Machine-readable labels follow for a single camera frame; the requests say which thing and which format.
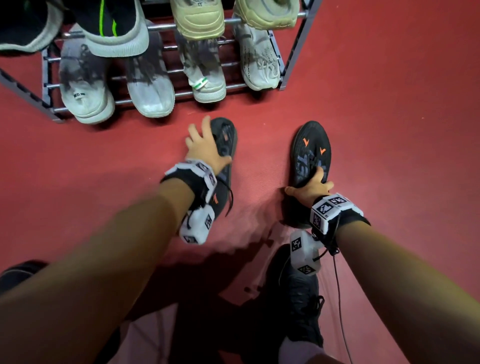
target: wrist-mounted device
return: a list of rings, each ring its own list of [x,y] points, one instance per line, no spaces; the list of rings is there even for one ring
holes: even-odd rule
[[[216,188],[216,177],[208,164],[198,159],[186,159],[165,172],[161,182],[178,178],[195,194],[195,199],[180,226],[179,236],[186,243],[205,243],[215,213],[208,204]]]
[[[341,194],[317,198],[310,210],[313,239],[321,241],[331,255],[339,253],[335,237],[337,229],[354,221],[370,225],[363,217],[363,211]]]

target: shoe rack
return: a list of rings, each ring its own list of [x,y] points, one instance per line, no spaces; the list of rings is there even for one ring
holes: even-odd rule
[[[145,6],[147,5],[164,4],[168,2],[169,0],[144,0],[143,5],[145,8]],[[300,7],[301,10],[298,14],[298,19],[300,20],[300,27],[286,62],[284,62],[284,58],[282,58],[282,55],[280,54],[280,50],[278,49],[278,46],[275,40],[274,32],[272,30],[268,31],[268,34],[270,36],[270,41],[272,42],[273,48],[278,58],[278,64],[279,64],[280,74],[281,74],[280,82],[278,84],[278,88],[280,91],[284,90],[287,87],[288,80],[290,79],[293,68],[295,67],[295,63],[297,62],[297,59],[300,55],[302,47],[312,27],[313,20],[315,19],[315,16],[318,12],[318,9],[321,3],[322,3],[322,0],[301,0],[301,7]],[[240,18],[225,19],[226,26],[238,24],[240,22],[241,22]],[[150,32],[167,32],[167,31],[172,31],[175,28],[176,28],[175,23],[168,23],[168,24],[155,24],[155,25],[149,26],[148,30]],[[23,86],[21,83],[16,81],[13,77],[11,77],[2,69],[0,69],[0,83],[2,83],[4,86],[6,86],[7,88],[15,92],[18,96],[23,98],[25,101],[27,101],[29,104],[37,108],[39,111],[41,111],[42,113],[50,117],[50,119],[52,119],[53,121],[62,123],[65,118],[69,117],[70,113],[67,110],[67,108],[64,106],[54,105],[54,102],[53,102],[54,97],[52,97],[53,92],[58,92],[58,94],[60,95],[60,90],[55,91],[60,88],[60,84],[52,83],[52,78],[53,78],[52,65],[56,62],[60,62],[61,60],[60,49],[56,45],[56,42],[73,39],[73,38],[82,38],[82,37],[84,37],[82,32],[61,33],[60,36],[56,38],[55,41],[52,42],[52,44],[48,48],[44,49],[41,52],[42,94],[40,96],[28,90],[25,86]],[[224,44],[232,44],[232,43],[235,43],[234,39],[220,39],[218,41],[219,46]],[[163,51],[167,52],[167,51],[172,51],[176,49],[177,49],[176,45],[168,45],[168,46],[164,46]],[[222,63],[222,68],[224,69],[228,67],[239,67],[239,66],[240,66],[239,61]],[[168,73],[169,74],[183,73],[183,69],[180,68],[180,69],[168,70]],[[126,77],[115,76],[110,78],[110,80],[121,82],[121,81],[125,81]],[[242,88],[247,88],[247,85],[245,83],[227,84],[227,91],[242,89]],[[184,99],[192,96],[193,96],[192,91],[175,92],[175,100]],[[115,105],[116,106],[132,105],[132,100],[131,99],[115,100]]]

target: beige sneaker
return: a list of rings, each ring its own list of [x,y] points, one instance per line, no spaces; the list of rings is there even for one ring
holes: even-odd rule
[[[249,26],[260,30],[295,26],[299,0],[235,0],[233,11]]]
[[[177,29],[187,40],[217,38],[225,31],[221,0],[170,0]]]

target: finger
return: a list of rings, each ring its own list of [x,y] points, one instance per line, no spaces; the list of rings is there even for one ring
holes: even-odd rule
[[[325,183],[325,187],[327,188],[327,191],[330,191],[333,188],[333,186],[335,186],[335,185],[332,181],[327,181]]]
[[[232,162],[231,156],[220,157],[219,169],[222,170],[225,166]]]
[[[288,196],[294,196],[295,195],[295,192],[297,191],[297,189],[295,187],[285,187],[285,193],[288,195]]]
[[[200,136],[200,134],[198,134],[197,127],[195,126],[195,124],[190,124],[188,126],[188,132],[190,133],[190,137],[192,137],[192,140],[194,142],[201,140],[202,137]]]
[[[315,175],[312,177],[313,180],[320,182],[322,178],[324,177],[324,169],[322,167],[317,167],[317,172],[315,172]]]
[[[212,127],[210,126],[210,116],[205,116],[202,119],[202,136],[204,139],[213,140]]]
[[[193,145],[193,140],[192,140],[189,136],[187,136],[187,137],[185,138],[185,144],[186,144],[187,147],[190,149],[190,148],[192,147],[192,145]]]

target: white sock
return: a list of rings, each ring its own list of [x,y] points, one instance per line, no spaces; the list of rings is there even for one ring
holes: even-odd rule
[[[278,351],[278,364],[305,364],[325,350],[309,341],[290,341],[285,337]]]

